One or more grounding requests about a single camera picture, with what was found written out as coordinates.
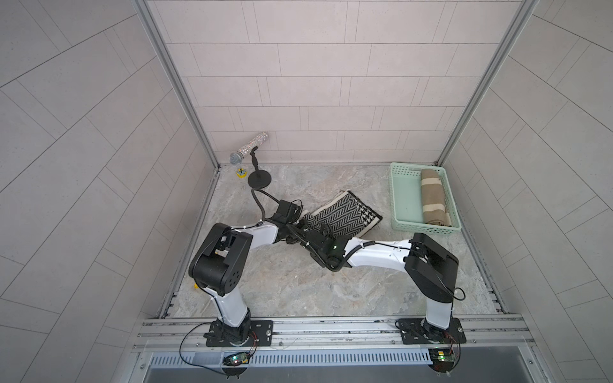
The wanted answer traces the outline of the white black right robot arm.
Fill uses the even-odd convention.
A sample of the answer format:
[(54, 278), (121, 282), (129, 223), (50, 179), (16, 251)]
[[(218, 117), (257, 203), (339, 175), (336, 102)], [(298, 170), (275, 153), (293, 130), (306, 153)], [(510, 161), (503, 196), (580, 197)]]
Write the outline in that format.
[(400, 241), (333, 237), (325, 231), (307, 230), (299, 241), (312, 258), (328, 271), (349, 267), (380, 267), (405, 271), (426, 297), (424, 327), (448, 330), (458, 278), (459, 260), (426, 234)]

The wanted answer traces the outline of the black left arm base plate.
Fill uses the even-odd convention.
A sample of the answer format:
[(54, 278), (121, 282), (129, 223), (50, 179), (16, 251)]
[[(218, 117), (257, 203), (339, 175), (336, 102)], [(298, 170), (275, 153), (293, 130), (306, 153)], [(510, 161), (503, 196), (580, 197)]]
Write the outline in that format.
[(238, 327), (230, 327), (217, 319), (204, 337), (207, 347), (270, 346), (273, 330), (270, 320), (246, 319)]

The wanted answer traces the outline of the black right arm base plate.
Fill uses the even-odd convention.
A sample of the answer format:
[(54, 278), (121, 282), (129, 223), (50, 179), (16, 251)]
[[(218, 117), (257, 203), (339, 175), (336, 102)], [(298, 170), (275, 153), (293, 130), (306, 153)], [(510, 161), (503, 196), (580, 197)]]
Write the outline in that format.
[(451, 318), (450, 327), (442, 330), (430, 325), (425, 318), (398, 319), (394, 325), (400, 331), (404, 345), (451, 345), (467, 342), (461, 322)]

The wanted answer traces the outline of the mint green plastic basket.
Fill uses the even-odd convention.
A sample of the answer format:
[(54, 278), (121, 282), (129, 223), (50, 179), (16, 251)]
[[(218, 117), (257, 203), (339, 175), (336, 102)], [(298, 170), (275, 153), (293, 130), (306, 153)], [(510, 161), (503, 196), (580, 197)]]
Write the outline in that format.
[[(421, 211), (421, 171), (424, 169), (435, 171), (441, 178), (445, 207), (447, 207), (447, 212), (450, 215), (451, 225), (448, 227), (424, 222)], [(390, 205), (392, 212), (391, 224), (392, 228), (396, 231), (449, 236), (462, 229), (449, 179), (446, 170), (442, 167), (398, 162), (391, 163)]]

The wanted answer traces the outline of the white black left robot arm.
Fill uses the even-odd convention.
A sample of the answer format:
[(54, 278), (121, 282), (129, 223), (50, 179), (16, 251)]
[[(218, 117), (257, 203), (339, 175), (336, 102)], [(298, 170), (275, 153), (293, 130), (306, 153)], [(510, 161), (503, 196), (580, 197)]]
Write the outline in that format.
[(282, 200), (276, 213), (249, 226), (213, 225), (189, 267), (188, 275), (196, 286), (210, 295), (219, 311), (206, 338), (228, 341), (237, 346), (251, 336), (251, 313), (239, 292), (251, 250), (275, 244), (289, 233), (287, 225), (302, 214), (302, 202)]

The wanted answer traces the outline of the black white houndstooth scarf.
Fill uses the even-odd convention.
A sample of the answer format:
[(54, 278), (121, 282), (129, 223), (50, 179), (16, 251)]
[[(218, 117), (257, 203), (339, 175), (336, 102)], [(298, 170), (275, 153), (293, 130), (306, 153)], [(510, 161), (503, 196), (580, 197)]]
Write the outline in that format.
[(364, 204), (352, 191), (341, 191), (314, 212), (303, 213), (299, 227), (333, 238), (361, 238), (381, 220), (382, 216)]

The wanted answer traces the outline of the brown beige plaid scarf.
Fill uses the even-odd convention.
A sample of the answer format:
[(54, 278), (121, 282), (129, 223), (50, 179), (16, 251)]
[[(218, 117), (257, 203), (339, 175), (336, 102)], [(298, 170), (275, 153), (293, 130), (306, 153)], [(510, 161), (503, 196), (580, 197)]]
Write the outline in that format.
[(433, 169), (421, 170), (421, 204), (424, 223), (451, 226), (442, 179)]

